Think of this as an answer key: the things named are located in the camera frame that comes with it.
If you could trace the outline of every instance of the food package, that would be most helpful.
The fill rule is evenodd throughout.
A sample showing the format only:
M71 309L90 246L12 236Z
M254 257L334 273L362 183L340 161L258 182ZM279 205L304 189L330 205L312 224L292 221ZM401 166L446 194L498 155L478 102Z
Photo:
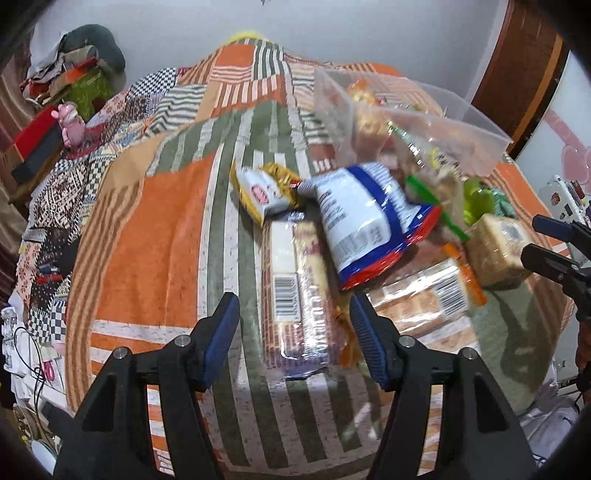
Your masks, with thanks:
M347 94L356 103L352 145L359 162L376 160L393 132L394 124L389 112L376 107L424 112L419 105L392 101L391 94L389 100L386 95L376 94L365 79L352 83L347 88Z
M458 319L470 307L461 267L451 258L373 288L367 296L376 312L391 319L401 335L413 337Z
M470 235L468 260L482 287L516 284L531 273L521 264L521 251L531 240L519 220L485 213Z
M431 193L431 190L429 190L429 188L421 180L419 180L418 177L415 177L414 175L408 176L404 186L405 191L410 198L420 199L422 202L429 203L431 205L441 205L439 199ZM458 212L462 208L461 205L459 205L459 203L462 203L462 200L458 200L458 198L455 198L454 200L456 204L454 204L453 209ZM445 210L441 213L441 221L461 242L467 242L470 239L469 235L464 230L465 226L463 224L462 226L455 224Z
M277 163L261 168L237 167L232 163L230 170L230 181L238 191L240 203L261 226L268 215L299 206L290 189L290 183L297 180L295 173Z
M394 265L409 245L429 234L441 214L438 206L408 203L388 169L377 162L313 177L297 191L320 206L342 290Z
M444 150L434 142L394 128L392 140L398 165L406 177L417 179L437 199L451 222L461 231L464 224L464 190L457 157L469 155L462 148Z
M301 212L263 228L262 347L269 369L302 379L340 363L337 319L319 228Z

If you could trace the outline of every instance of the barcode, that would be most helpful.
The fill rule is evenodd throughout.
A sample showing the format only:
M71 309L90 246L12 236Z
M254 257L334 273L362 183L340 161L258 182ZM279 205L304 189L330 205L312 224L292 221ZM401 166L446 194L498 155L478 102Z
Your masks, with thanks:
M300 292L297 275L273 275L273 300L276 322L300 320Z
M525 240L523 235L521 235L517 225L511 225L509 222L503 222L502 226L503 235L505 235L505 238L509 240L509 242L523 242Z
M447 278L434 289L446 318L456 316L468 309L468 299L458 277Z

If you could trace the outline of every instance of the bed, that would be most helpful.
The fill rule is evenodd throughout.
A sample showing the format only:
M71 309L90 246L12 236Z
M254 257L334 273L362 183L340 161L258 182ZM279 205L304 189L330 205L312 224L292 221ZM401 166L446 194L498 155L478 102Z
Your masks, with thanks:
M15 294L27 328L59 358L68 408L76 411L113 348L159 348L233 291L241 321L228 362L199 397L227 478L365 477L392 396L379 391L363 365L302 381L265 375L261 231L238 208L228 181L233 161L281 163L304 178L334 168L330 138L313 111L319 66L399 75L375 63L311 61L244 38L191 68L160 70L117 94L89 122L79 152L62 158L36 190ZM485 180L507 192L524 224L547 213L509 158ZM543 247L566 249L530 234ZM36 285L41 259L77 238L72 274ZM536 275L488 297L470 319L423 341L448 351L477 347L520 412L544 379L571 304L559 286ZM148 389L148 402L157 465L170 473L157 390ZM434 466L440 409L434 388L420 473Z

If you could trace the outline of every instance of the pink toy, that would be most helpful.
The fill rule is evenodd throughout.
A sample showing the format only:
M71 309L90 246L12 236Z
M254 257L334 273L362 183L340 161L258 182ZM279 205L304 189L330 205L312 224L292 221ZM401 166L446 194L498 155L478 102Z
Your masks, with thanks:
M64 139L64 145L69 149L76 149L84 140L86 132L86 123L76 109L73 102L62 103L57 107L57 111L52 111L51 116L57 118L61 127L61 136Z

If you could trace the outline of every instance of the packaged cookies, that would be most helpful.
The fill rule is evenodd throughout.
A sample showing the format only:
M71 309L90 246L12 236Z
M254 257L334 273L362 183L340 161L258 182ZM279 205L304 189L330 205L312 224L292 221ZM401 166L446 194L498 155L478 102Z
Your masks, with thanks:
M470 237L468 260L482 287L518 284L531 273L521 264L521 251L531 240L519 220L485 213Z
M391 319L401 335L413 337L458 319L470 307L461 267L451 258L374 288L367 296L376 312Z
M263 228L262 347L288 379L340 363L344 335L331 294L319 227L300 212Z

